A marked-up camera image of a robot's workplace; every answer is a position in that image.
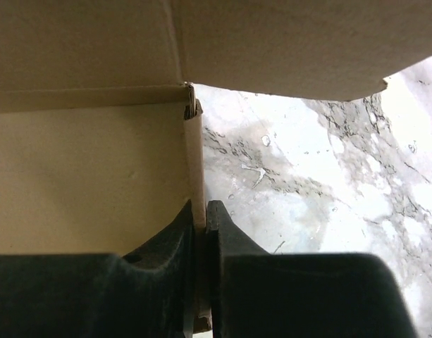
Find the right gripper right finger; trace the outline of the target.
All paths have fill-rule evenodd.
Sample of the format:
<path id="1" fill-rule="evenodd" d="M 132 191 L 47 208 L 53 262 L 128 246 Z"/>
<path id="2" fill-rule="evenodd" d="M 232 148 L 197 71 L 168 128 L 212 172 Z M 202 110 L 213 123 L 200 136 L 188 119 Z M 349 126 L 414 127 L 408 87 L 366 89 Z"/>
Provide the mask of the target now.
<path id="1" fill-rule="evenodd" d="M 206 210 L 206 267 L 215 337 L 415 337 L 395 278 L 365 253 L 272 254 Z"/>

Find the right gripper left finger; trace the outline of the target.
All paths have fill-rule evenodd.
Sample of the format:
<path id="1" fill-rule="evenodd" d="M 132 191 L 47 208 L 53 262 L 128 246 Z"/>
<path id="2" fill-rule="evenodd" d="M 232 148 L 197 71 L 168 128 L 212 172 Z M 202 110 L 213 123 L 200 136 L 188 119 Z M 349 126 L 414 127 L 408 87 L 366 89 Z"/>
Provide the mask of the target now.
<path id="1" fill-rule="evenodd" d="M 0 255 L 0 337 L 191 337 L 193 240 L 186 203 L 124 256 Z"/>

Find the cardboard box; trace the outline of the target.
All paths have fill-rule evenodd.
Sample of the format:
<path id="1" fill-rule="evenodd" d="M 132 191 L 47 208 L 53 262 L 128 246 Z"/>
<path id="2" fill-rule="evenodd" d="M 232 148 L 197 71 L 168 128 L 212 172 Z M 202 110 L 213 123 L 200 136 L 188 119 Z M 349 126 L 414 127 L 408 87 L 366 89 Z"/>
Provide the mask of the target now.
<path id="1" fill-rule="evenodd" d="M 371 254 L 432 337 L 432 1 L 0 1 L 0 255 L 134 251 L 186 203 Z"/>

